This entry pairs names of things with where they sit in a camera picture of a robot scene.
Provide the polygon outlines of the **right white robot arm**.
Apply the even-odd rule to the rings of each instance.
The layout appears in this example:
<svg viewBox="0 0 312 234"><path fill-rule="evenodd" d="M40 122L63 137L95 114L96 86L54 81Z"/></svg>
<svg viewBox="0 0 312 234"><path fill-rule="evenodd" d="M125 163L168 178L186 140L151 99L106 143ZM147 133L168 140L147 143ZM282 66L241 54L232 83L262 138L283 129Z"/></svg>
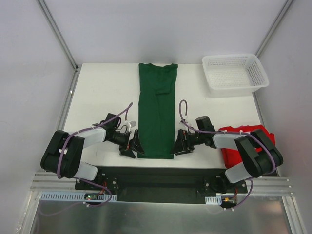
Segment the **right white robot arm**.
<svg viewBox="0 0 312 234"><path fill-rule="evenodd" d="M215 149L237 151L241 162L226 169L219 180L220 189L226 193L235 189L237 182L270 174L284 162L282 154L262 129L247 133L217 132L208 116L197 118L196 123L198 129L193 133L189 130L178 130L171 153L192 153L195 146L201 144Z"/></svg>

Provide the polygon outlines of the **green t shirt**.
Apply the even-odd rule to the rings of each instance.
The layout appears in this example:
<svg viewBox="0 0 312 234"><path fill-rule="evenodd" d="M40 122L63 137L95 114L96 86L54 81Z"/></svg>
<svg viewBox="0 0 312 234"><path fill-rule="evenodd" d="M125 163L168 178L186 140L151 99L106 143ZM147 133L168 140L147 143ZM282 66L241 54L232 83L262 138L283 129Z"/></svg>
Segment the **green t shirt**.
<svg viewBox="0 0 312 234"><path fill-rule="evenodd" d="M177 64L139 64L138 134L142 159L173 159Z"/></svg>

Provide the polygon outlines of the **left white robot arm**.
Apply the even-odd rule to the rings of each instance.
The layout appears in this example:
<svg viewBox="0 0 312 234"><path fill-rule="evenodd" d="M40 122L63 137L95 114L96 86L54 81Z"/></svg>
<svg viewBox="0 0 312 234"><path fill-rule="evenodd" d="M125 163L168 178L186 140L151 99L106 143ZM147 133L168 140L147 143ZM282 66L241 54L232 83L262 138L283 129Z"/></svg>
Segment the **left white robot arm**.
<svg viewBox="0 0 312 234"><path fill-rule="evenodd" d="M108 141L118 146L121 156L135 158L135 152L145 154L138 130L130 138L130 128L136 123L129 122L126 131L122 133L118 129L120 122L119 116L109 113L105 120L90 128L72 133L55 131L42 156L41 168L61 178L84 179L91 189L99 189L103 185L103 177L99 175L98 167L81 161L83 149Z"/></svg>

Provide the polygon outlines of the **white plastic basket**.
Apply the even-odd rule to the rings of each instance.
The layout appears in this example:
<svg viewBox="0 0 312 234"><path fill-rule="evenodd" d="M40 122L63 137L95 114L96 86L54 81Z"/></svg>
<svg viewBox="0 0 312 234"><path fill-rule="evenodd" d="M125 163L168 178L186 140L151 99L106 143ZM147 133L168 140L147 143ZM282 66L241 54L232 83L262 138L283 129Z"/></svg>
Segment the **white plastic basket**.
<svg viewBox="0 0 312 234"><path fill-rule="evenodd" d="M204 56L203 71L212 97L248 96L269 86L268 76L254 54Z"/></svg>

